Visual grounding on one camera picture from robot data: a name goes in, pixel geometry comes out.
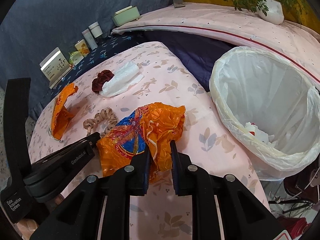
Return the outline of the left hand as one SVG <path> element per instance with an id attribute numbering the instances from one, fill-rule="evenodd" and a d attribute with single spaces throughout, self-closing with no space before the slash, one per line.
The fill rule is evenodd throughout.
<path id="1" fill-rule="evenodd" d="M 46 208 L 44 213 L 38 213 L 34 216 L 25 216 L 19 222 L 16 223 L 17 230 L 22 236 L 22 239 L 30 239 L 31 235 L 36 231 L 39 225 L 55 210 L 55 208 L 61 204 L 64 200 L 64 196 L 59 194 L 54 199 L 45 203 Z"/>

